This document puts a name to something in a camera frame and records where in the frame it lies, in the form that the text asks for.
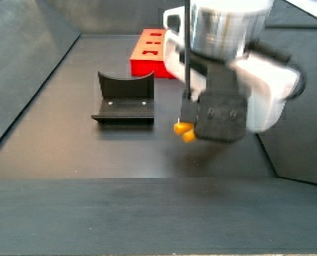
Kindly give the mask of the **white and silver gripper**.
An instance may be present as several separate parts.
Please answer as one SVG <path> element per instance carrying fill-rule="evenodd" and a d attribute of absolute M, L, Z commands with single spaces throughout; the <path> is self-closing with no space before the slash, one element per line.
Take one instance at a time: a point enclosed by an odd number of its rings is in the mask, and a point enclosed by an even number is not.
<path fill-rule="evenodd" d="M 164 63 L 185 85 L 180 121 L 234 142 L 279 122 L 305 88 L 291 57 L 260 42 L 275 0 L 186 0 L 164 12 Z"/>

